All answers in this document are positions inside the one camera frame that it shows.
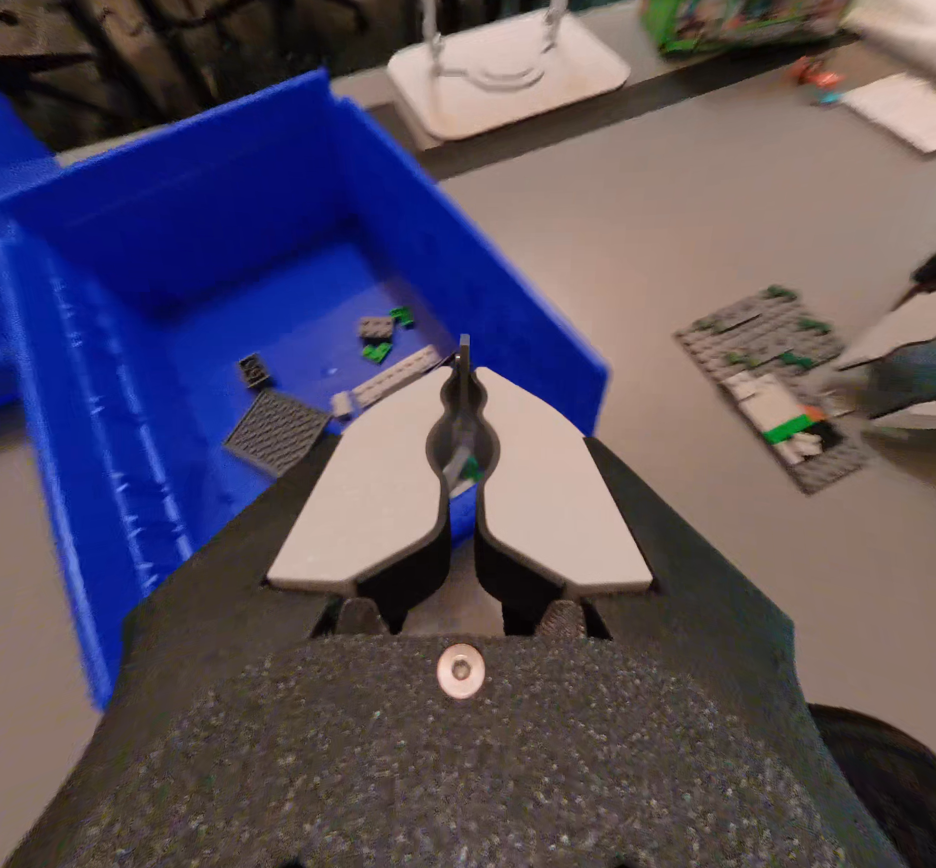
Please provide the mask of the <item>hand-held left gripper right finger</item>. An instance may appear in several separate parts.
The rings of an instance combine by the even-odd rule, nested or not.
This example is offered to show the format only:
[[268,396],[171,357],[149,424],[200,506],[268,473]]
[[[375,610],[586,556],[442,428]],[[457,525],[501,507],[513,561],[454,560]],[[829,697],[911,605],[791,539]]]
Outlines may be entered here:
[[531,636],[550,605],[642,596],[653,575],[586,435],[488,367],[474,371],[489,446],[476,493],[474,569],[507,636]]

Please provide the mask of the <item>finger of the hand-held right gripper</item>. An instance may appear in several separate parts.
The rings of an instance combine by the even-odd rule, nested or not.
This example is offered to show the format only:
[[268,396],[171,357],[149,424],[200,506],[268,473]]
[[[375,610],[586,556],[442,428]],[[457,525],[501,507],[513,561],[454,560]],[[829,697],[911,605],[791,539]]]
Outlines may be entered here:
[[935,434],[935,400],[885,398],[869,407],[865,434],[917,436]]
[[934,338],[935,292],[919,292],[852,340],[836,359],[836,370],[863,366]]

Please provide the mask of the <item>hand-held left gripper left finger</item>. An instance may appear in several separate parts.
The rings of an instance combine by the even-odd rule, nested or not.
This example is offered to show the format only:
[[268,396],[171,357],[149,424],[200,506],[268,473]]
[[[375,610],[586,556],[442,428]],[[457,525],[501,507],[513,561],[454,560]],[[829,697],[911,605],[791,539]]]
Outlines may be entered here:
[[349,425],[267,572],[270,587],[368,598],[387,626],[437,592],[451,564],[449,488],[433,441],[451,368]]

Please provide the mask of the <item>pile of lego pieces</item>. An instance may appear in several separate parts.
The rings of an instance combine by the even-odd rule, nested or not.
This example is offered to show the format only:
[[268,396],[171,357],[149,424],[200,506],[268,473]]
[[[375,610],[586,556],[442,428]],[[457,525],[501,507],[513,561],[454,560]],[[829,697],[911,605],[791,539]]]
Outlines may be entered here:
[[[456,354],[455,337],[437,320],[422,308],[397,306],[360,318],[342,311],[337,328],[325,324],[299,328],[274,347],[241,357],[238,371],[254,398],[272,387],[331,414],[327,430],[300,462],[310,454],[325,461],[360,414],[428,372],[447,369]],[[227,495],[237,510],[287,475],[272,479],[225,453]]]

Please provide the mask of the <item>grey lego baseplate build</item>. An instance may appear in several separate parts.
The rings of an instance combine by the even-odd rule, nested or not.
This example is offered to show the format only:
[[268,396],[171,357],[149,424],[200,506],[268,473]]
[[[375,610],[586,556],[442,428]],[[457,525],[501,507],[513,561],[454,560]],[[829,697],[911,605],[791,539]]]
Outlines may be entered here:
[[768,285],[674,337],[803,494],[863,468],[861,445],[805,383],[838,358],[843,344],[832,323],[808,309],[795,289]]

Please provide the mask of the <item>small dark lego piece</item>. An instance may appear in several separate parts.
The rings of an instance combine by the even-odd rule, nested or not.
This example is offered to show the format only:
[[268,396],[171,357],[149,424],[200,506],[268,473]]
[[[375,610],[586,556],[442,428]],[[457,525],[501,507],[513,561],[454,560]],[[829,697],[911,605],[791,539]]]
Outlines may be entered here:
[[449,392],[452,441],[455,448],[471,449],[476,429],[471,340],[467,333],[460,336],[453,376],[454,382]]

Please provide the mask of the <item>orange and teal lego assembly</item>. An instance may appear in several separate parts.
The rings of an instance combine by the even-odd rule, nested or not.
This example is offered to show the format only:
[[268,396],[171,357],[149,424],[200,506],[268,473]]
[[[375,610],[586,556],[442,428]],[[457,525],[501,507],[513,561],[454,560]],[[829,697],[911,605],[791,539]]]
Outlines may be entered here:
[[791,68],[791,78],[814,106],[830,107],[841,102],[843,77],[829,68],[825,56],[803,56]]

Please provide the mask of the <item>white instruction sheet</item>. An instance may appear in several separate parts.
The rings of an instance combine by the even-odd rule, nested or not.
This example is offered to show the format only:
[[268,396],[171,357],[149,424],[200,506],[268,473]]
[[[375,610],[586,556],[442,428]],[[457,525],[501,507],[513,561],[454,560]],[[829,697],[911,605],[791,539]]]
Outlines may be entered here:
[[935,89],[907,73],[846,91],[841,104],[928,156],[935,152]]

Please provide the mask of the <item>white stand base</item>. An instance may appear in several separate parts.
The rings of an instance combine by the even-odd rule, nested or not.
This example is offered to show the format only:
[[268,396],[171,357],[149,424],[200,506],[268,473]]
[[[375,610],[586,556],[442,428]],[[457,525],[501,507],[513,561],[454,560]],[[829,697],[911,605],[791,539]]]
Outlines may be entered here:
[[420,0],[422,41],[387,65],[398,98],[436,144],[485,135],[621,88],[631,66],[568,12],[544,11],[444,36]]

